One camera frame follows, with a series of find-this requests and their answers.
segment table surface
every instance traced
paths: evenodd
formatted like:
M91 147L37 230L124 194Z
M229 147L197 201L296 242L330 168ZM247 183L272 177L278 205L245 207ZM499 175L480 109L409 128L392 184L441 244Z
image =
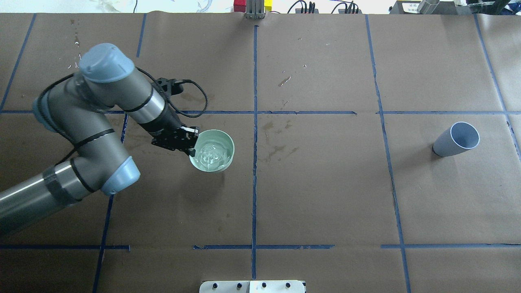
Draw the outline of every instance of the table surface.
M198 82L208 112L182 120L236 147L225 172L206 174L107 114L142 178L0 238L2 290L521 287L518 18L1 14L0 25L0 190L70 150L31 103L103 42L156 78ZM172 100L204 105L190 87ZM432 143L456 121L474 125L480 145L437 157Z

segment red block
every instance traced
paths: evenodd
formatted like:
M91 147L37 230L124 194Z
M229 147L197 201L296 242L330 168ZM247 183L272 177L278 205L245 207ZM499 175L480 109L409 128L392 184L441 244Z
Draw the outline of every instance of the red block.
M246 0L233 0L233 11L246 12Z

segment white label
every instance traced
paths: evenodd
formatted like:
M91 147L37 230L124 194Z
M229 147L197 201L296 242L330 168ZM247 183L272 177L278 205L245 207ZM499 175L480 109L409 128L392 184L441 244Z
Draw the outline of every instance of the white label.
M418 3L402 3L403 11L407 13L418 13Z

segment blue joint cap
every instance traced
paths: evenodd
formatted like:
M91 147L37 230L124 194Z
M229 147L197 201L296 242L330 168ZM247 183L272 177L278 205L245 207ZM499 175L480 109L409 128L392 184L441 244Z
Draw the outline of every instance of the blue joint cap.
M107 196L116 194L119 191L134 184L141 173L135 165L132 156L128 157L121 166L110 176L110 178L103 184L101 191Z
M51 122L51 124L55 127L55 128L58 128L56 127L56 124L54 123L53 119L51 118L51 111L49 111L49 103L48 103L48 97L49 97L49 93L47 92L45 94L45 96L43 96L42 98L42 111L43 113L45 114L45 116L49 119L49 121ZM53 127L47 123L47 121L45 121L45 119L43 118L42 114L40 113L40 111L38 111L38 98L34 99L33 101L33 114L34 116L36 117L36 120L38 120L38 122L40 122L41 124L43 124L43 126L49 130L50 132L56 132Z
M134 68L134 62L109 43L95 45L80 60L83 76L98 83L121 80L130 75Z

